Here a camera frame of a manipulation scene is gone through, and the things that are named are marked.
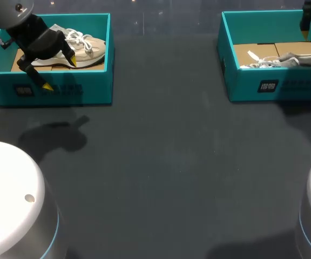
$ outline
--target black label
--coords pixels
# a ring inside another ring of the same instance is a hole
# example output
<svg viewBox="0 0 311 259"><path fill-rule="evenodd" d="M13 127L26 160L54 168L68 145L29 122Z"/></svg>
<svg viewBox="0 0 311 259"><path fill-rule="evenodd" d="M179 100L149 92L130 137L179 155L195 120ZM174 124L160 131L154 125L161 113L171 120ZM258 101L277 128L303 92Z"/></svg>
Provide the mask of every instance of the black label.
<svg viewBox="0 0 311 259"><path fill-rule="evenodd" d="M278 80L262 80L258 93L273 93L278 85Z"/></svg>
<svg viewBox="0 0 311 259"><path fill-rule="evenodd" d="M16 84L16 85L13 85L13 87L18 96L22 96L22 97L34 96L32 87L30 84Z"/></svg>
<svg viewBox="0 0 311 259"><path fill-rule="evenodd" d="M225 74L225 69L226 69L224 58L221 60L220 66L221 66L222 75L224 75Z"/></svg>

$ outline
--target gray shoe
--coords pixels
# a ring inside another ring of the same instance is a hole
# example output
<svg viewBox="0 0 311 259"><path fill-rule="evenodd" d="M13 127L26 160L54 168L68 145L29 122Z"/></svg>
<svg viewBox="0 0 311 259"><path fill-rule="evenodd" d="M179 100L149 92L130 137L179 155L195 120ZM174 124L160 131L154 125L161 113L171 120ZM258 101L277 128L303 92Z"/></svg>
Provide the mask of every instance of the gray shoe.
<svg viewBox="0 0 311 259"><path fill-rule="evenodd" d="M240 66L241 69L254 69L254 68L271 68L271 67L297 67L305 66L311 67L311 54L296 55L294 53L286 53L281 57L267 61L270 57L260 59L257 55L248 51L248 54L257 61L255 64L247 66Z"/></svg>

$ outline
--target teal box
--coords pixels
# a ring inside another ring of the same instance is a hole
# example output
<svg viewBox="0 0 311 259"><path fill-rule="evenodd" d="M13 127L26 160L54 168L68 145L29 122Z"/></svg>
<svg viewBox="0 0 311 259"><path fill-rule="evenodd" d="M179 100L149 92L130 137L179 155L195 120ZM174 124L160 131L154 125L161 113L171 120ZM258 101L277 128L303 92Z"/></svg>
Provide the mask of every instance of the teal box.
<svg viewBox="0 0 311 259"><path fill-rule="evenodd" d="M40 15L47 26L58 24L106 41L103 70L40 71L54 91L37 87L24 72L10 72L18 46L0 47L0 106L66 106L110 104L114 42L109 13ZM0 30L3 40L9 35Z"/></svg>
<svg viewBox="0 0 311 259"><path fill-rule="evenodd" d="M230 101L311 100L311 67L240 69L233 47L302 42L302 14L302 10L222 13L217 49Z"/></svg>

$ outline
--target shoe sole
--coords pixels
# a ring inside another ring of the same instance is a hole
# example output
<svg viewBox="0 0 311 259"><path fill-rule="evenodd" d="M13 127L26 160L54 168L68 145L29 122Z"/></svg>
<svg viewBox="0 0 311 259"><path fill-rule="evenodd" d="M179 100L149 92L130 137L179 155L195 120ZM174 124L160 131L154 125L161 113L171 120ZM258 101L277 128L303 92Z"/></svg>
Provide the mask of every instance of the shoe sole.
<svg viewBox="0 0 311 259"><path fill-rule="evenodd" d="M91 59L88 61L81 61L81 62L76 62L76 67L72 66L69 64L69 62L66 59L60 59L60 58L50 58L47 60L35 60L32 62L32 65L34 67L41 67L41 66L65 66L68 67L69 69L85 69L87 67L92 67L95 65L99 65L103 63L105 60L105 54L102 56Z"/></svg>

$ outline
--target cardboard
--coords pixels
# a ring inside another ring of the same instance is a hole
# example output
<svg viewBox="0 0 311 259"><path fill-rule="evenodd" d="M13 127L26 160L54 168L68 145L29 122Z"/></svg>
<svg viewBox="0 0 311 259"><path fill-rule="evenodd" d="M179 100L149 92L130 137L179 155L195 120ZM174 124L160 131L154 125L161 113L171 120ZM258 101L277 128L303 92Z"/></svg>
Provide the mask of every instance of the cardboard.
<svg viewBox="0 0 311 259"><path fill-rule="evenodd" d="M11 67L11 72L22 72L22 70L17 65L17 61L20 59L20 57L23 54L24 54L24 52L21 49L17 50L13 66ZM39 66L39 67L35 67L35 69L37 71L51 71L51 67L50 66Z"/></svg>
<svg viewBox="0 0 311 259"><path fill-rule="evenodd" d="M259 58L279 57L274 44L238 44L233 46L237 55L239 66L256 63L256 61L249 56L249 50Z"/></svg>
<svg viewBox="0 0 311 259"><path fill-rule="evenodd" d="M275 43L279 56L292 52L297 55L311 54L311 42Z"/></svg>

